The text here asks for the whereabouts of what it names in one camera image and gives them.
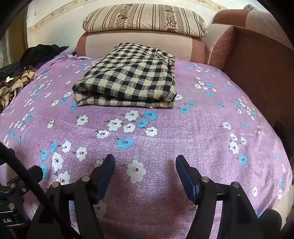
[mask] black and beige plaid fabric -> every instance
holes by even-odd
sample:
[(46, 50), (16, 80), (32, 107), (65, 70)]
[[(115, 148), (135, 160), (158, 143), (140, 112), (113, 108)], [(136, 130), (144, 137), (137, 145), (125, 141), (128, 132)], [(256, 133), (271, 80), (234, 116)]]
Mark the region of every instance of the black and beige plaid fabric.
[(158, 48), (120, 43), (79, 80), (72, 90), (78, 105), (174, 106), (174, 63)]

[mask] striped pillow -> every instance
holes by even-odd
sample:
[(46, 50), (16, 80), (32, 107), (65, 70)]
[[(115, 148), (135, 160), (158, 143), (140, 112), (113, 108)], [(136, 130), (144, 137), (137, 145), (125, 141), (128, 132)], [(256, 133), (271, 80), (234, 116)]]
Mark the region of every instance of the striped pillow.
[(101, 7), (83, 21), (86, 32), (115, 29), (169, 31), (205, 37), (207, 26), (195, 12), (161, 4), (117, 4)]

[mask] silver screw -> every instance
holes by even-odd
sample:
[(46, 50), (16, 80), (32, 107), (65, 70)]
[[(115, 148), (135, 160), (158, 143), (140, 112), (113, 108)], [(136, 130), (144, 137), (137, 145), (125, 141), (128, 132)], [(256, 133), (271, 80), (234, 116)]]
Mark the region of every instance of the silver screw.
[(232, 185), (233, 187), (236, 187), (236, 188), (240, 187), (240, 184), (238, 182), (232, 182)]
[(10, 210), (13, 210), (13, 209), (14, 209), (14, 203), (10, 203), (10, 204), (8, 205), (8, 208), (9, 208)]
[(83, 176), (82, 177), (82, 181), (83, 182), (87, 182), (87, 181), (89, 181), (90, 180), (90, 177), (89, 176)]
[(59, 186), (59, 182), (54, 182), (51, 184), (52, 187), (58, 187)]
[(204, 176), (204, 177), (201, 178), (201, 180), (203, 182), (209, 182), (209, 177)]

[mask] bedsheet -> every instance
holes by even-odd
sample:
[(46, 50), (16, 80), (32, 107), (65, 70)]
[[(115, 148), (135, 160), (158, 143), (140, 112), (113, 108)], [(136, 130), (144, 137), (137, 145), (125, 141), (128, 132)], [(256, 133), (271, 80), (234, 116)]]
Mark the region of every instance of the bedsheet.
[[(175, 169), (183, 154), (214, 182), (239, 182), (257, 215), (289, 190), (290, 164), (279, 137), (249, 97), (222, 71), (177, 59), (172, 109), (78, 107), (71, 90), (99, 60), (70, 52), (43, 65), (0, 115), (0, 140), (26, 168), (39, 165), (41, 187), (77, 181), (113, 154), (116, 167), (105, 198), (95, 206), (107, 238), (185, 238), (194, 205)], [(0, 167), (0, 182), (15, 174)], [(32, 218), (38, 201), (29, 192)], [(74, 218), (74, 205), (70, 203)], [(221, 216), (217, 204), (211, 238)], [(76, 220), (73, 227), (78, 230)]]

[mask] blue gripper pad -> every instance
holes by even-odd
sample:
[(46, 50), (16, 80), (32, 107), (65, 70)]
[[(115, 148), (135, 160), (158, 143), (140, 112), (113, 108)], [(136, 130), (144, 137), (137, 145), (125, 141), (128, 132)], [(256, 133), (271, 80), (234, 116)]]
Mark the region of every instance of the blue gripper pad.
[(99, 180), (99, 182), (97, 184), (98, 194), (95, 197), (97, 203), (99, 203), (99, 201), (104, 198), (106, 190), (107, 190), (108, 185), (110, 183), (110, 179), (111, 179), (111, 177), (113, 175), (114, 168), (115, 168), (114, 156), (111, 155), (109, 158), (107, 156), (106, 159), (104, 160), (103, 164), (100, 167), (104, 168), (104, 171), (103, 171), (103, 174), (100, 177), (100, 180)]
[(188, 175), (188, 172), (186, 171), (180, 157), (176, 158), (176, 169), (178, 172), (178, 175), (180, 177), (180, 180), (182, 182), (182, 185), (184, 187), (185, 193), (190, 201), (192, 201), (194, 204), (197, 200), (196, 193), (200, 192), (200, 184), (194, 185), (192, 179)]

